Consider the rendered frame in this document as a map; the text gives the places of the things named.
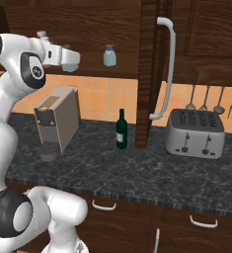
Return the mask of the hanging ladle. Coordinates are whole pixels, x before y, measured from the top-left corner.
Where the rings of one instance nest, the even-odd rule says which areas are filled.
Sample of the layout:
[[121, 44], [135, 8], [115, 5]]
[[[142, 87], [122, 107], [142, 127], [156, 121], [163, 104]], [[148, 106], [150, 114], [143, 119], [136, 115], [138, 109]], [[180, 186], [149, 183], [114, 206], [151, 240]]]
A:
[[213, 111], [215, 113], [217, 113], [218, 115], [222, 115], [225, 112], [225, 109], [220, 106], [222, 96], [223, 96], [223, 92], [224, 92], [224, 87], [221, 88], [220, 96], [219, 96], [219, 99], [218, 99], [218, 104], [213, 108]]

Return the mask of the hanging slotted spoon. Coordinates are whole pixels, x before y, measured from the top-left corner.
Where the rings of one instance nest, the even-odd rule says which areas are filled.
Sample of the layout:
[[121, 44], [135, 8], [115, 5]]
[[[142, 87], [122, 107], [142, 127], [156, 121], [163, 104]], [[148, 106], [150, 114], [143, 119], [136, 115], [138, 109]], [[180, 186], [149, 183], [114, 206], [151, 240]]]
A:
[[207, 98], [209, 93], [210, 85], [207, 85], [203, 105], [199, 108], [200, 111], [207, 111]]

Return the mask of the dark wood wall cabinet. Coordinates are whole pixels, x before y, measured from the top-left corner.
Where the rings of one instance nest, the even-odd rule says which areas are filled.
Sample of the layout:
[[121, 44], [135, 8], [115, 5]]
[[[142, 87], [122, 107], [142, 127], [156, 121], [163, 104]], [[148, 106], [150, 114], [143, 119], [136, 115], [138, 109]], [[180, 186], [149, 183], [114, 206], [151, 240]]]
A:
[[[0, 0], [0, 33], [35, 37], [81, 53], [83, 76], [138, 77], [141, 0]], [[104, 65], [112, 44], [116, 65]]]

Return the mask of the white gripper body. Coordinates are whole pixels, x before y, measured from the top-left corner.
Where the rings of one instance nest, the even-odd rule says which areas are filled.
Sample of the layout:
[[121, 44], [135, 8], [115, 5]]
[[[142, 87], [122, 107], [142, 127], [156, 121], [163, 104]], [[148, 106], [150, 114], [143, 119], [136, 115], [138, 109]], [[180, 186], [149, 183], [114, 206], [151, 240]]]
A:
[[68, 48], [63, 48], [61, 53], [62, 64], [79, 64], [81, 54]]

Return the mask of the silver four-slot toaster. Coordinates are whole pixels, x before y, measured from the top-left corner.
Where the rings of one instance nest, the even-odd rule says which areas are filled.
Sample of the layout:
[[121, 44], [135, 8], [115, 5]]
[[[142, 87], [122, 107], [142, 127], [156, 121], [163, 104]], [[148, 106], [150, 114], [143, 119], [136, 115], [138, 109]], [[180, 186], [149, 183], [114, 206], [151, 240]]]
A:
[[224, 126], [215, 112], [174, 109], [168, 118], [165, 148], [169, 153], [218, 159], [224, 139]]

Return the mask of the grey coffee machine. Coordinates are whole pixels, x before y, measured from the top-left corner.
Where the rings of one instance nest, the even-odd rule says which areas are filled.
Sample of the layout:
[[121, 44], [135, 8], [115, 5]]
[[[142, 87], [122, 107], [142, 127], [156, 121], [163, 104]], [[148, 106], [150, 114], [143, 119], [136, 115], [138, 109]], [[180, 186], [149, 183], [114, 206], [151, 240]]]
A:
[[57, 86], [34, 107], [43, 161], [53, 161], [67, 147], [81, 117], [76, 86]]

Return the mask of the pale grey shaker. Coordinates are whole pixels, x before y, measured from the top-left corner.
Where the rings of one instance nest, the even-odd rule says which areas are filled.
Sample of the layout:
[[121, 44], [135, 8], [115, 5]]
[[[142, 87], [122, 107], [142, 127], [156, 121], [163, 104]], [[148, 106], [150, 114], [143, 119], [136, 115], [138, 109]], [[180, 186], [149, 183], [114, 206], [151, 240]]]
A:
[[112, 44], [106, 45], [106, 50], [104, 52], [104, 65], [107, 67], [116, 65], [116, 53]]
[[[68, 49], [70, 49], [70, 45], [69, 44], [64, 44], [62, 46], [62, 48], [68, 48]], [[79, 64], [62, 64], [61, 63], [61, 67], [62, 67], [63, 71], [74, 72], [74, 71], [76, 71], [78, 69]]]

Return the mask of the hanging slotted spatula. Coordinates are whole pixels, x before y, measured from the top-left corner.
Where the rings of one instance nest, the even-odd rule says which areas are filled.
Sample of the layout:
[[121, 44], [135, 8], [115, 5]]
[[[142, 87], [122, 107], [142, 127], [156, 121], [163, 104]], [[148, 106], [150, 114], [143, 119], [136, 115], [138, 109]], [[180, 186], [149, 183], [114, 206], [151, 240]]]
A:
[[194, 90], [195, 90], [195, 85], [193, 84], [192, 93], [191, 93], [191, 100], [186, 105], [186, 110], [195, 110], [195, 105], [193, 104]]

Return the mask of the dark wood drawer front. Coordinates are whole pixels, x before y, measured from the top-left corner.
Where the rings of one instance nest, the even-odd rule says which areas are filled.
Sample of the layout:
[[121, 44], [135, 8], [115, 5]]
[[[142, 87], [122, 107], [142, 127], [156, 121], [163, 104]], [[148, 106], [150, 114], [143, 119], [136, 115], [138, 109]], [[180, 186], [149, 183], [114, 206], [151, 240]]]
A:
[[[153, 206], [127, 202], [116, 199], [108, 199], [91, 195], [82, 195], [89, 206], [87, 218], [95, 221], [102, 221], [106, 224], [113, 223], [134, 233], [142, 232], [147, 234], [150, 230]], [[100, 211], [92, 207], [92, 200], [96, 204], [103, 207], [112, 207], [116, 203], [114, 211]]]
[[[190, 222], [215, 223], [216, 228], [203, 228]], [[213, 214], [166, 209], [161, 231], [163, 253], [232, 253], [232, 218]]]

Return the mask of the dark green bottle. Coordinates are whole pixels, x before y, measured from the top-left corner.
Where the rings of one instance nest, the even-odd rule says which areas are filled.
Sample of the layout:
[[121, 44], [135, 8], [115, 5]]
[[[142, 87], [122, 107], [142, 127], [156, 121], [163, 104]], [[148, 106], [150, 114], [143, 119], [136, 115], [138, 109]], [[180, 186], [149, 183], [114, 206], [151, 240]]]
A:
[[119, 110], [119, 119], [116, 122], [116, 147], [119, 149], [127, 147], [127, 121], [124, 118], [124, 109]]

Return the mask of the dark wood panelled cabinet door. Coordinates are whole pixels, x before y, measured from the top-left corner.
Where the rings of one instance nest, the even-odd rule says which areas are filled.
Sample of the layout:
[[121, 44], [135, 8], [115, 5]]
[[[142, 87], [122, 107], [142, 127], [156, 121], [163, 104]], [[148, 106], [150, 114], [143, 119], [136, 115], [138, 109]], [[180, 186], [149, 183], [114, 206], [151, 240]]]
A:
[[175, 0], [174, 81], [232, 86], [232, 0]]

